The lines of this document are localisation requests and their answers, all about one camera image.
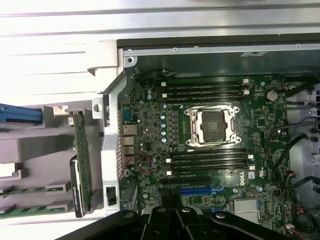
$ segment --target heatsink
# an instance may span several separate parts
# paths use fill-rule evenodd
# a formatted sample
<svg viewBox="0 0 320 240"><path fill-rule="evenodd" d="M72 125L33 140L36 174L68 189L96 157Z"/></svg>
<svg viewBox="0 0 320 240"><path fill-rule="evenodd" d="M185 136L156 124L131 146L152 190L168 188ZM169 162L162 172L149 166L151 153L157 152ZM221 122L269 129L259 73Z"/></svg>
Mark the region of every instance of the heatsink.
<svg viewBox="0 0 320 240"><path fill-rule="evenodd" d="M233 201L234 215L246 219L255 224L259 224L260 213L258 201L255 198L251 199L235 199Z"/></svg>

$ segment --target motherboard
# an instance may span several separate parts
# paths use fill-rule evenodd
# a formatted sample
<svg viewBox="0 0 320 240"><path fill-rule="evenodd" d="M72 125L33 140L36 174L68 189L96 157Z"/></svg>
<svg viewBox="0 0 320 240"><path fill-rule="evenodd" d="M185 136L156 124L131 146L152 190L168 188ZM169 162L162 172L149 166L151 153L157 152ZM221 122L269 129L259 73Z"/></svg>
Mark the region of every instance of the motherboard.
<svg viewBox="0 0 320 240"><path fill-rule="evenodd" d="M266 160L268 132L287 124L276 76L138 80L121 103L123 167L138 179L138 210L178 189L184 206L228 211L283 233L281 191ZM278 159L286 130L270 138ZM279 167L290 168L289 157ZM290 206L285 218L290 220Z"/></svg>

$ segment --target green circuit board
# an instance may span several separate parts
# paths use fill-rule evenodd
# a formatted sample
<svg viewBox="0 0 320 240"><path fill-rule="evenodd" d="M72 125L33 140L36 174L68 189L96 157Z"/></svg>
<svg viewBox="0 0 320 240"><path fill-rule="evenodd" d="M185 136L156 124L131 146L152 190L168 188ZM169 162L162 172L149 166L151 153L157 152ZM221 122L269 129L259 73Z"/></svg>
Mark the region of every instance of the green circuit board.
<svg viewBox="0 0 320 240"><path fill-rule="evenodd" d="M243 88L247 91L241 99L228 100L223 103L210 102L210 100L197 102L196 100L181 100L169 102L163 98L166 82L170 86L188 86L188 84L209 85L228 81L241 82L246 80ZM141 211L145 207L159 204L159 188L202 188L208 185L201 183L171 184L164 186L162 179L210 177L211 187L222 187L223 190L215 194L182 195L181 200L185 206L200 208L203 211L225 210L234 212L236 202L242 200L255 200L257 204L258 221L264 227L280 233L284 232L280 190L272 185L271 171L266 161L266 136L268 131L287 124L286 99L284 94L276 96L275 101L267 99L267 93L277 90L281 92L284 83L276 76L231 76L206 78L175 78L163 81L137 82L134 90L121 104L122 124L136 125L137 131L133 136L134 153L152 156L155 163L148 164L142 156L135 156L130 168L138 175L138 204ZM247 149L253 155L249 161L254 168L241 169L210 169L198 171L179 171L167 174L168 163L166 158L170 153L186 152L191 148L186 141L191 136L190 118L184 114L185 110L194 106L215 106L227 104L239 108L235 115L235 131L241 138L237 144L221 145L210 149ZM278 159L282 154L288 136L286 132L274 134L270 142L272 159ZM280 173L290 168L289 157L280 166ZM290 206L285 217L290 221Z"/></svg>

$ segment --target cpu socket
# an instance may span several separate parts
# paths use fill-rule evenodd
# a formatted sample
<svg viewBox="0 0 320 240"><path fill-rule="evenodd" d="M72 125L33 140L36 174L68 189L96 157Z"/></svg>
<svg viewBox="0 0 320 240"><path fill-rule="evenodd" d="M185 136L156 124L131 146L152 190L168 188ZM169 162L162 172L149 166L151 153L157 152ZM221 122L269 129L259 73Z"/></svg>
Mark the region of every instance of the cpu socket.
<svg viewBox="0 0 320 240"><path fill-rule="evenodd" d="M224 144L238 144L235 115L240 109L231 105L195 106L184 114L190 117L191 138L186 145L207 148Z"/></svg>

